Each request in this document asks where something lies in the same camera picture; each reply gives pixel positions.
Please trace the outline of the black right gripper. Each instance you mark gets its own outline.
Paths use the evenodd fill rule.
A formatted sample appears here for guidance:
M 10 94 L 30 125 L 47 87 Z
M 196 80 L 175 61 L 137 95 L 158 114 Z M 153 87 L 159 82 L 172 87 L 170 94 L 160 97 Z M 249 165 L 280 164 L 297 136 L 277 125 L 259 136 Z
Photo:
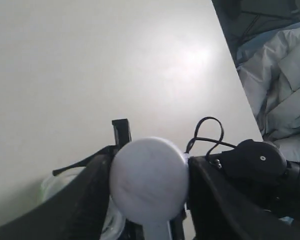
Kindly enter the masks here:
M 112 121 L 114 135 L 115 135 L 115 155 L 118 151 L 123 148 L 126 144 L 132 142 L 131 139 L 131 131 L 129 126 L 129 121 L 127 119 L 116 119 Z M 189 185 L 188 185 L 188 193 L 185 200 L 185 204 L 183 209 L 188 208 L 188 198 L 189 198 L 189 188 L 190 188 L 190 172 L 189 172 L 189 159 L 192 157 L 202 157 L 207 161 L 210 165 L 212 165 L 216 170 L 218 170 L 222 176 L 226 179 L 226 181 L 231 184 L 238 192 L 243 194 L 249 201 L 253 204 L 260 207 L 262 210 L 270 213 L 272 216 L 278 218 L 282 221 L 283 213 L 276 211 L 274 208 L 270 207 L 270 194 L 273 192 L 273 185 L 267 185 L 264 183 L 255 182 L 249 179 L 235 179 L 228 177 L 219 170 L 215 165 L 211 164 L 207 159 L 207 155 L 213 155 L 211 152 L 207 152 L 204 156 L 190 156 L 190 150 L 193 147 L 193 144 L 199 141 L 200 138 L 197 135 L 194 135 L 193 138 L 188 142 L 185 151 L 182 151 L 185 155 L 188 165 L 188 176 L 189 176 Z M 231 145 L 230 150 L 234 149 L 237 145 Z

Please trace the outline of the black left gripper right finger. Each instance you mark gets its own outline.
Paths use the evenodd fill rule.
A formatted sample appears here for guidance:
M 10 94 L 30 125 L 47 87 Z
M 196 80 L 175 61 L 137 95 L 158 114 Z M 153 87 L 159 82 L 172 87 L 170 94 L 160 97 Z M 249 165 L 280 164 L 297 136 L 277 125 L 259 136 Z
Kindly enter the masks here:
M 190 210 L 198 240 L 300 240 L 300 230 L 267 213 L 203 157 L 188 160 Z

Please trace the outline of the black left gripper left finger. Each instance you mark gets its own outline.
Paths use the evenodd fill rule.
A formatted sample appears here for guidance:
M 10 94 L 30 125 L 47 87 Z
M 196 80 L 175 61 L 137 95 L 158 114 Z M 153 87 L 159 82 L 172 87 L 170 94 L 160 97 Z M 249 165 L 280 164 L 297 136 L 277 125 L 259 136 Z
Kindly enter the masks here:
M 110 166 L 95 157 L 66 187 L 25 215 L 0 226 L 0 240 L 99 240 L 110 200 Z

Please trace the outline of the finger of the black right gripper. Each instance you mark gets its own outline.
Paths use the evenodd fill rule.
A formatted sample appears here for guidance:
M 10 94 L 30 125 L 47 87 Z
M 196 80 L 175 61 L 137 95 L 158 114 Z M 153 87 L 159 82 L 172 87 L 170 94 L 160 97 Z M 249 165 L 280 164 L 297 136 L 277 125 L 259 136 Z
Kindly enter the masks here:
M 92 154 L 91 156 L 88 156 L 88 157 L 84 158 L 83 160 L 80 160 L 80 161 L 78 161 L 74 164 L 68 165 L 66 167 L 55 169 L 55 170 L 52 171 L 52 175 L 53 176 L 58 176 L 61 173 L 65 172 L 67 170 L 70 170 L 70 169 L 86 167 L 95 157 L 103 156 L 103 155 L 108 156 L 112 160 L 113 157 L 115 156 L 115 146 L 114 145 L 108 145 L 108 146 L 100 149 L 96 153 Z

